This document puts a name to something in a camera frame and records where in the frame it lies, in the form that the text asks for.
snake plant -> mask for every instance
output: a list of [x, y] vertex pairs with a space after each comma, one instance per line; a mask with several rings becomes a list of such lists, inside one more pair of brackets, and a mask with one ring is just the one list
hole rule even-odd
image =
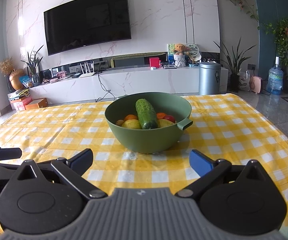
[[250, 49], [252, 49], [252, 48], [254, 48], [254, 47], [256, 46], [256, 45], [253, 45], [252, 47], [250, 47], [250, 48], [247, 49], [246, 51], [242, 51], [242, 52], [239, 54], [239, 53], [238, 53], [238, 49], [240, 48], [241, 39], [242, 39], [242, 37], [240, 38], [240, 41], [239, 41], [239, 43], [238, 43], [238, 46], [237, 46], [237, 49], [236, 49], [236, 54], [234, 53], [234, 48], [233, 48], [233, 46], [232, 46], [233, 57], [230, 56], [230, 54], [229, 54], [229, 52], [228, 52], [228, 49], [226, 48], [225, 44], [224, 44], [222, 41], [221, 41], [221, 42], [222, 42], [222, 44], [223, 44], [223, 46], [224, 46], [227, 54], [226, 54], [226, 53], [221, 49], [221, 47], [214, 41], [214, 43], [217, 45], [217, 47], [219, 47], [220, 50], [221, 50], [221, 51], [225, 54], [225, 56], [226, 56], [227, 61], [225, 61], [225, 60], [221, 60], [221, 61], [225, 62], [225, 63], [229, 66], [232, 74], [235, 74], [235, 75], [238, 74], [238, 72], [239, 72], [239, 70], [240, 70], [240, 68], [241, 68], [241, 64], [242, 64], [244, 61], [246, 61], [246, 60], [248, 60], [249, 58], [251, 58], [251, 57], [243, 57], [244, 54], [245, 54], [245, 52], [247, 52], [248, 50], [250, 50]]

cardboard box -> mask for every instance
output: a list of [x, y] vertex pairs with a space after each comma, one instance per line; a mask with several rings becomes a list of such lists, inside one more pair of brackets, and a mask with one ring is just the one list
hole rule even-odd
[[48, 107], [46, 98], [36, 99], [25, 106], [26, 110]]

bowl handle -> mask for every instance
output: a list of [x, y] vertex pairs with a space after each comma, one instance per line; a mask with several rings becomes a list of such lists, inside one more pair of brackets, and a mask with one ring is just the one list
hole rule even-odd
[[124, 97], [127, 97], [128, 95], [123, 95], [123, 96], [120, 96], [120, 97], [117, 97], [117, 99], [120, 99], [120, 98], [124, 98]]
[[190, 127], [193, 124], [192, 120], [189, 120], [188, 118], [185, 118], [184, 120], [177, 123], [177, 127], [180, 130], [185, 130], [186, 128]]

trash can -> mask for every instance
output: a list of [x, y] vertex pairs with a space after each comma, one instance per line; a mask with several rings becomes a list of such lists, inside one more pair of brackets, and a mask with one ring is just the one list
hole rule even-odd
[[200, 63], [200, 95], [216, 95], [220, 92], [221, 65], [213, 62]]

yellow checkered tablecloth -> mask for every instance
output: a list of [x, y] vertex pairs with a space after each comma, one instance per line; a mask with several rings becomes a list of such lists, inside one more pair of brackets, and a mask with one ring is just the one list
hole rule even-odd
[[[199, 178], [188, 162], [191, 149], [233, 164], [257, 159], [288, 208], [288, 138], [236, 95], [185, 98], [192, 106], [194, 124], [176, 145], [161, 153], [140, 154], [123, 147], [104, 117], [109, 102], [16, 113], [0, 126], [0, 147], [22, 149], [20, 160], [8, 161], [16, 164], [25, 159], [68, 159], [91, 148], [94, 163], [83, 177], [108, 194], [115, 187], [169, 187], [175, 193]], [[284, 225], [288, 226], [288, 210]]]

